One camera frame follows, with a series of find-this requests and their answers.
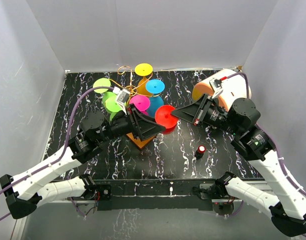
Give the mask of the red plastic wine glass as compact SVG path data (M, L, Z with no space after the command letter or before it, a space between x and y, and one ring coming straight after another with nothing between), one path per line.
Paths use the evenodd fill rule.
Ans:
M165 127L165 130L162 132L164 135L173 132L177 126L178 118L171 115L173 110L175 110L173 106L163 105L155 112L156 123Z

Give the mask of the pink plastic wine glass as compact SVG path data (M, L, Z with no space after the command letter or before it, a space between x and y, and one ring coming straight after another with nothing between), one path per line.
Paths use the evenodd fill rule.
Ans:
M147 110L150 107L150 100L147 96L135 95L131 98L130 104L134 104L141 113L148 115Z

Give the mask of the green plastic wine glass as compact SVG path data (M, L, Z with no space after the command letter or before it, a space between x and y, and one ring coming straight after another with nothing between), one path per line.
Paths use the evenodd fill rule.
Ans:
M122 110L121 106L116 102L115 96L111 96L105 101L105 107L106 110L110 113L110 121L112 121L115 115Z
M111 87L111 81L108 78L99 78L98 80L96 80L93 84L93 88L96 87ZM102 94L102 104L105 107L105 109L107 110L107 106L106 106L106 101L110 98L110 97L116 97L116 94L113 93L111 90L109 89L105 89L105 88L99 88L96 89L95 92L97 94Z

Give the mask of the blue plastic wine glass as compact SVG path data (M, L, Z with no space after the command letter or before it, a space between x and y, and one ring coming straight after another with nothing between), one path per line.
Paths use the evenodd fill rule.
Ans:
M150 117L155 117L157 109L164 105L164 101L160 94L164 91L165 84L159 79L152 79L146 84L146 90L152 94L149 98L150 106L147 113Z

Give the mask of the orange plastic wine glass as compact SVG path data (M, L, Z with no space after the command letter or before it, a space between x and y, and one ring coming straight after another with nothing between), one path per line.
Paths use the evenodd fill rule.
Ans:
M148 63L141 63L135 67L135 73L138 76L142 77L142 79L140 80L140 82L138 83L136 87L137 93L139 95L141 94L141 95L145 95L148 97L152 96L152 93L150 93L146 89L146 84L149 82L149 78L152 76L152 72L153 72L153 67L152 65Z

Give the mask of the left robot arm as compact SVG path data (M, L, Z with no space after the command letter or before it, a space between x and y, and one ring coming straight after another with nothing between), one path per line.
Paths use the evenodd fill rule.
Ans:
M89 112L78 134L52 156L21 174L5 174L0 178L9 214L14 219L21 219L46 203L67 198L109 199L110 195L104 193L109 188L96 184L89 174L59 182L54 179L99 155L107 141L129 133L143 141L165 129L134 105L126 112L120 111L113 122L99 110Z

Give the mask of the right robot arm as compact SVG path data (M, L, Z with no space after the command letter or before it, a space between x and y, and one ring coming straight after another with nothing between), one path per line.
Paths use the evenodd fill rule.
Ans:
M256 125L261 114L249 98L237 98L228 111L217 100L203 95L196 102L175 109L172 116L194 125L206 123L233 135L234 149L266 183L272 194L264 192L227 171L208 189L199 192L223 199L235 197L267 215L284 235L306 234L306 193L282 164L273 140Z

